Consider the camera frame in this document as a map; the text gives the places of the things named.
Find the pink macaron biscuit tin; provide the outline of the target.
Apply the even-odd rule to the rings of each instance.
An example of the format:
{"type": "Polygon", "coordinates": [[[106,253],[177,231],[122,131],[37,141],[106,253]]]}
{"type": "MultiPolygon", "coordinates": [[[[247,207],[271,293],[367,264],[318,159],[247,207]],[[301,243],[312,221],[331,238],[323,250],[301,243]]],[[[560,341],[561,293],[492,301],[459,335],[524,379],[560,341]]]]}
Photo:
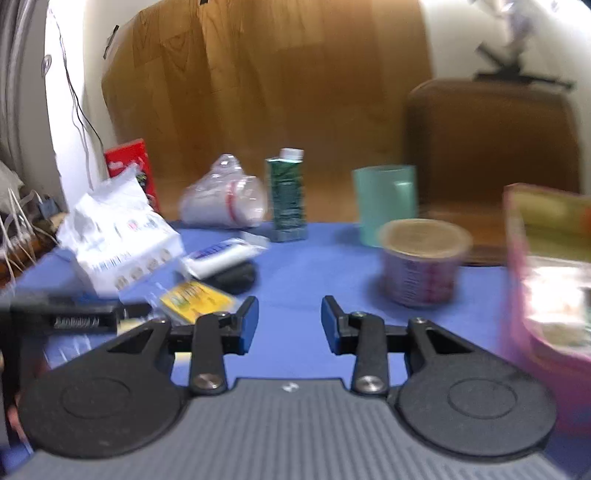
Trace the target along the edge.
{"type": "Polygon", "coordinates": [[[558,427],[590,433],[590,199],[512,184],[503,196],[510,356],[548,386],[558,427]]]}

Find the white tissue pack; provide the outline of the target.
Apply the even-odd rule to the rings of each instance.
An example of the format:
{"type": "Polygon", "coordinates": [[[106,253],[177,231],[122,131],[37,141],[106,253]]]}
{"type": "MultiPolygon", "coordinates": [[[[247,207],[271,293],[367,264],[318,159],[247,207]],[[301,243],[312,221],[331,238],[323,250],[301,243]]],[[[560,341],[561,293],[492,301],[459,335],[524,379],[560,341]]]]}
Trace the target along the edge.
{"type": "Polygon", "coordinates": [[[131,169],[81,197],[57,231],[59,246],[95,294],[113,297],[185,253],[180,234],[150,206],[131,169]]]}

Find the green drink carton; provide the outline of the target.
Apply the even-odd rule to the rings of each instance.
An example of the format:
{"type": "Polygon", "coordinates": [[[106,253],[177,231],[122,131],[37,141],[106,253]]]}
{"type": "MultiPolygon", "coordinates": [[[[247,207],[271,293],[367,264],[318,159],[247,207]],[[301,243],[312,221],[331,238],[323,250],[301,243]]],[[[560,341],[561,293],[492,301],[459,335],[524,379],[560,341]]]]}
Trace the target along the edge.
{"type": "Polygon", "coordinates": [[[273,241],[283,243],[307,237],[303,163],[304,151],[295,148],[283,148],[280,155],[266,160],[273,241]]]}

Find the bagged paper cups stack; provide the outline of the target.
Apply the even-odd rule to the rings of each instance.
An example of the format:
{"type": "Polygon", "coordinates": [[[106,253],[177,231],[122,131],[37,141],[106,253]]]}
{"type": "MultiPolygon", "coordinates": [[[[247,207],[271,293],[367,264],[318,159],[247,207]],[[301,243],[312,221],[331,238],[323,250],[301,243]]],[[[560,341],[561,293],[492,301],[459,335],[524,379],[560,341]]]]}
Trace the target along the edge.
{"type": "Polygon", "coordinates": [[[263,223],[266,211],[263,182],[245,174],[231,154],[222,154],[179,202],[180,220],[195,227],[253,228],[263,223]]]}

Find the mint green mug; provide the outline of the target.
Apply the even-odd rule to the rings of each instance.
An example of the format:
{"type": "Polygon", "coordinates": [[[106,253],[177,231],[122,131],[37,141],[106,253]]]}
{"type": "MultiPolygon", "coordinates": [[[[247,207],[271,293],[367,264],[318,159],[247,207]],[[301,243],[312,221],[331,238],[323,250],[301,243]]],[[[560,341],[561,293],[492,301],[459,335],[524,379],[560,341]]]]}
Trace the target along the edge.
{"type": "Polygon", "coordinates": [[[379,231],[394,220],[419,214],[416,170],[412,165],[369,166],[353,171],[363,245],[379,247],[379,231]]]}

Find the red snack box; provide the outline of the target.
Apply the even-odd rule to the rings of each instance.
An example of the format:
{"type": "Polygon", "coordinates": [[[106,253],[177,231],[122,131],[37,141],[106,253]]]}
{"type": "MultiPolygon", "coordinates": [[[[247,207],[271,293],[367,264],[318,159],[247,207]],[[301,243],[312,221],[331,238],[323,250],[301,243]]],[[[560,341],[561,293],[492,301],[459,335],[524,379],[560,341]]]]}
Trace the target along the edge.
{"type": "Polygon", "coordinates": [[[151,208],[156,212],[160,212],[151,163],[143,139],[136,139],[106,150],[104,159],[110,178],[131,169],[135,173],[135,177],[151,208]]]}

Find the paper snack cup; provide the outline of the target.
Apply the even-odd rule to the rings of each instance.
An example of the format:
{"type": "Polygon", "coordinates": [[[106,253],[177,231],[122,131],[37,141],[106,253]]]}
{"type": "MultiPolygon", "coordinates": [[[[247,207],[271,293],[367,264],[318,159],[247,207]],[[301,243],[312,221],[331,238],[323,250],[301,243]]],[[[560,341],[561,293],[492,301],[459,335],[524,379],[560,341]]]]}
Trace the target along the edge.
{"type": "Polygon", "coordinates": [[[450,302],[459,269],[473,246],[470,233],[434,219],[394,220],[381,227],[382,285],[394,302],[410,308],[450,302]]]}

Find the white wet wipes pack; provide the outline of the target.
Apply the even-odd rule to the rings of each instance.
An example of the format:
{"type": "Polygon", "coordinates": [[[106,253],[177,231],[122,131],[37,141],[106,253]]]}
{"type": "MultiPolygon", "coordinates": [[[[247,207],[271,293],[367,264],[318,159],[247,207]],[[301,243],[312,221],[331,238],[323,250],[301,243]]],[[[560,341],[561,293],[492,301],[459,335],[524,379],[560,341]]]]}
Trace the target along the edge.
{"type": "Polygon", "coordinates": [[[178,262],[179,273],[185,278],[205,280],[256,258],[269,246],[269,238],[242,232],[239,237],[183,256],[178,262]]]}

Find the yellow card packet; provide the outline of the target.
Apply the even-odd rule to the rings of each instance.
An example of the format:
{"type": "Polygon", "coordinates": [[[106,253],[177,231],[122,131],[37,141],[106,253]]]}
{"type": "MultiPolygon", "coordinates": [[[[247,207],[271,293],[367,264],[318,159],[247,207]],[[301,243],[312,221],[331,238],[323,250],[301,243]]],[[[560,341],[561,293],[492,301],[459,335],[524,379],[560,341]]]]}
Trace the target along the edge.
{"type": "Polygon", "coordinates": [[[188,324],[206,314],[231,311],[235,303],[235,297],[197,281],[180,283],[160,297],[161,308],[168,316],[188,324]]]}

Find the wooden panel board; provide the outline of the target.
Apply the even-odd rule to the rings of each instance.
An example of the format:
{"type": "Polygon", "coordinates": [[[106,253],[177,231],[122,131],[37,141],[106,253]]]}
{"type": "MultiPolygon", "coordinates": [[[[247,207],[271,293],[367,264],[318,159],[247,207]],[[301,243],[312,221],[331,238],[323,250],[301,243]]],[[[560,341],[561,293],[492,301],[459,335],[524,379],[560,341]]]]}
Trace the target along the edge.
{"type": "Polygon", "coordinates": [[[101,87],[167,219],[220,155],[264,178],[290,147],[308,220],[354,222],[353,170],[401,161],[407,96],[431,76],[416,1],[161,1],[117,32],[101,87]]]}

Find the white power strip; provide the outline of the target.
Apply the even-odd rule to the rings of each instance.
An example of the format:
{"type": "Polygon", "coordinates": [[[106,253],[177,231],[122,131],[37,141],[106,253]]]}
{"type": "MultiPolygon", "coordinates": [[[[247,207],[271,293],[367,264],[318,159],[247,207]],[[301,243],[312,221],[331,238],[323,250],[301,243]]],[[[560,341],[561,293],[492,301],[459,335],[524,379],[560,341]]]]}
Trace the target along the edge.
{"type": "Polygon", "coordinates": [[[499,55],[485,42],[477,47],[476,52],[501,70],[521,70],[522,57],[527,50],[529,39],[535,32],[531,2],[472,1],[472,4],[483,7],[500,22],[506,55],[499,55]]]}

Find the black round lid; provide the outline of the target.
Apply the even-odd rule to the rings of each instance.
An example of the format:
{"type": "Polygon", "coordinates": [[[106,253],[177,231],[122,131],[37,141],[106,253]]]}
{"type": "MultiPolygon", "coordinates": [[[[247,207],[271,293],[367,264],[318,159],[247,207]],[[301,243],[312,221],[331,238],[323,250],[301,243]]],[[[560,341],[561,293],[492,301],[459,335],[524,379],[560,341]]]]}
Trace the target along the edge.
{"type": "Polygon", "coordinates": [[[257,268],[253,262],[243,262],[218,272],[204,283],[230,295],[243,294],[256,285],[257,268]]]}

